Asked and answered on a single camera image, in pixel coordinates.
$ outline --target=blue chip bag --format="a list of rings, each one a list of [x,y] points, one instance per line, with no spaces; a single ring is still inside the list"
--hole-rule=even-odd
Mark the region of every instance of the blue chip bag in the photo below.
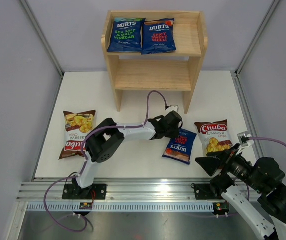
[[[163,154],[164,158],[174,159],[189,165],[196,133],[180,129],[177,138],[171,138]]]
[[[144,22],[141,54],[160,54],[175,51],[173,25],[173,18]]]
[[[144,18],[114,18],[108,52],[140,52]]]

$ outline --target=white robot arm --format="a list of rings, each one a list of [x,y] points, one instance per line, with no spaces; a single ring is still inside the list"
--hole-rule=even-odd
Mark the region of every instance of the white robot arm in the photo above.
[[[153,124],[147,122],[146,125],[139,128],[126,128],[129,126],[138,126],[140,123],[131,123],[131,124],[121,124],[118,123],[117,126],[122,128],[118,128],[119,133],[123,135],[123,141],[133,141],[133,140],[151,140],[155,134],[155,128]],[[104,140],[107,142],[110,139],[110,135],[103,134]],[[94,177],[96,176],[97,168],[99,167],[99,163],[97,161],[92,161],[90,153],[88,151],[85,152],[87,157],[87,164],[84,168],[83,173],[76,178],[77,184],[80,188],[85,189],[90,187],[94,182]],[[104,158],[110,158],[112,156],[111,153],[106,153]]]
[[[93,131],[110,126],[113,128],[98,131],[87,139],[85,144],[87,163],[81,170],[80,176],[72,180],[75,188],[79,191],[88,190],[93,184],[99,163],[111,158],[121,143],[177,137],[179,129],[182,127],[182,118],[176,110],[172,110],[166,116],[148,119],[144,125],[115,123],[111,118],[102,121]]]
[[[286,186],[282,183],[285,174],[273,158],[262,157],[254,166],[247,162],[241,152],[248,146],[248,136],[244,133],[241,135],[243,136],[239,138],[242,147],[236,144],[230,150],[210,153],[208,157],[196,158],[195,161],[210,176],[222,169],[221,173],[210,181],[211,191],[236,209],[259,240],[286,240]],[[258,202],[270,215],[274,225],[263,218],[242,196],[228,173],[261,194]]]

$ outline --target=red chip bag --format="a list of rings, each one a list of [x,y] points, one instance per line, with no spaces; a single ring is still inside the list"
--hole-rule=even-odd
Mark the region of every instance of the red chip bag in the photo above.
[[[204,156],[207,153],[220,152],[233,147],[227,129],[227,120],[218,122],[194,123],[202,142]]]
[[[87,134],[93,129],[95,110],[81,113],[63,111],[65,118],[65,146],[59,155],[59,159],[83,156],[81,153],[81,143]]]

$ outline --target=wooden shelf leg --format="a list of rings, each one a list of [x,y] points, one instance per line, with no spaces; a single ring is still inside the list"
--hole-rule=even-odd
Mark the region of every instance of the wooden shelf leg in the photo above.
[[[115,90],[115,79],[117,74],[117,66],[119,62],[119,57],[117,55],[105,55],[107,72],[109,75],[109,80],[111,83],[111,89],[114,96],[114,101],[116,105],[116,110],[120,112],[121,102],[122,102],[122,90]]]
[[[189,78],[191,81],[191,92],[183,92],[183,104],[184,104],[184,113],[187,114],[189,106],[191,104],[195,86],[198,80],[199,72],[201,71],[203,60],[204,60],[205,53],[201,57],[190,56],[188,58],[188,71],[189,71]]]

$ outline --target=burts chip bag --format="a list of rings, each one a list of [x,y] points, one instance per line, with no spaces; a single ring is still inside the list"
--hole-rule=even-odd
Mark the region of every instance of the burts chip bag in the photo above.
[[[114,18],[108,52],[140,52],[144,18]]]
[[[203,153],[220,152],[233,147],[228,133],[227,120],[218,122],[196,122],[199,139],[202,142]]]
[[[141,54],[168,53],[176,50],[173,38],[173,18],[145,21]]]
[[[63,111],[65,118],[65,145],[59,155],[59,159],[75,155],[82,156],[81,143],[87,134],[93,129],[95,112],[95,110],[81,113]]]
[[[195,138],[196,133],[180,129],[178,137],[170,139],[163,157],[189,165]]]

